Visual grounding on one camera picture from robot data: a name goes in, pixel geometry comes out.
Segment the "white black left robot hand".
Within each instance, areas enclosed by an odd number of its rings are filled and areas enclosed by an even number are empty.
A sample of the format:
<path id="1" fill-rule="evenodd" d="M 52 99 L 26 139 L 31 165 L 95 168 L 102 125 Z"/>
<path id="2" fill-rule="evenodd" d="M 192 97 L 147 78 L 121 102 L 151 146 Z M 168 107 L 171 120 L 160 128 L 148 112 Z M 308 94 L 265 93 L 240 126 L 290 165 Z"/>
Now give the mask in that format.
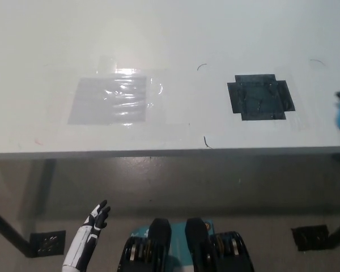
<path id="1" fill-rule="evenodd" d="M 111 207 L 103 200 L 79 227 L 62 265 L 62 272 L 86 271 Z"/>

